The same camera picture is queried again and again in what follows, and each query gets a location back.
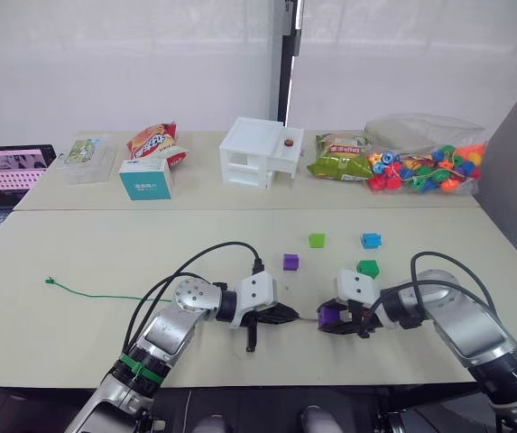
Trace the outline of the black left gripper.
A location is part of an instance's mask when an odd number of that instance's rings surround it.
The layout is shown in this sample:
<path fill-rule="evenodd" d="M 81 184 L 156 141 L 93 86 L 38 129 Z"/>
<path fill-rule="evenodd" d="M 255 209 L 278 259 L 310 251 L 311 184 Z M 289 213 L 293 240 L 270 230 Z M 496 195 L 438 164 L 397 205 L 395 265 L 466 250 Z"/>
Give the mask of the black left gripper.
<path fill-rule="evenodd" d="M 262 310 L 252 310 L 243 315 L 242 327 L 246 328 L 245 351 L 247 353 L 255 351 L 259 322 L 268 325 L 284 325 L 300 319 L 300 314 L 295 309 L 282 303 L 266 309 L 264 315 Z"/>

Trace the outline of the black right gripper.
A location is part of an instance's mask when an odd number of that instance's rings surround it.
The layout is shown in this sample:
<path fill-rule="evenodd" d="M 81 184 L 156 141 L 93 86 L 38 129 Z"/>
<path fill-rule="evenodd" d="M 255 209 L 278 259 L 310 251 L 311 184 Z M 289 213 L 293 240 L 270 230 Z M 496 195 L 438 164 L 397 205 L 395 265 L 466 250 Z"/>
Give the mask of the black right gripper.
<path fill-rule="evenodd" d="M 318 330 L 331 335 L 357 334 L 366 339 L 383 326 L 374 309 L 354 300 L 349 300 L 347 304 L 340 299 L 324 301 L 318 306 L 317 314 L 319 317 L 339 317 L 342 311 L 347 310 L 350 312 L 351 321 L 319 324 Z"/>

